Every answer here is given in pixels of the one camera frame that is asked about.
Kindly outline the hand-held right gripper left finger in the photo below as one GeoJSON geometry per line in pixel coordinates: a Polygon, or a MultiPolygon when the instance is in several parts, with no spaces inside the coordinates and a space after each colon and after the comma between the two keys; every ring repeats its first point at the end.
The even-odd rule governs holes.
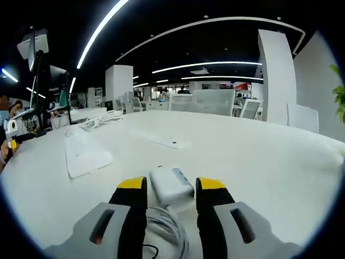
{"type": "Polygon", "coordinates": [[[147,179],[120,183],[107,203],[79,219],[72,235],[44,250],[48,258],[142,258],[147,227],[147,179]]]}

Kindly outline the person's left hand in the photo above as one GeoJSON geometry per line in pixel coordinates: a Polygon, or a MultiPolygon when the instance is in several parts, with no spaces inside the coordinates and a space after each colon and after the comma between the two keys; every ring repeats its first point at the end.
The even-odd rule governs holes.
{"type": "Polygon", "coordinates": [[[8,142],[5,140],[1,144],[1,160],[0,160],[0,171],[2,172],[8,161],[13,157],[15,153],[14,149],[9,148],[8,142]]]}

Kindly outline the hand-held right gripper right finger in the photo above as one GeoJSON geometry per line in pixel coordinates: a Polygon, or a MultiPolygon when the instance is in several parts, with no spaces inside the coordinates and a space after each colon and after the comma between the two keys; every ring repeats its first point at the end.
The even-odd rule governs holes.
{"type": "Polygon", "coordinates": [[[196,179],[196,209],[203,258],[295,258],[301,250],[276,237],[268,220],[218,180],[196,179]]]}

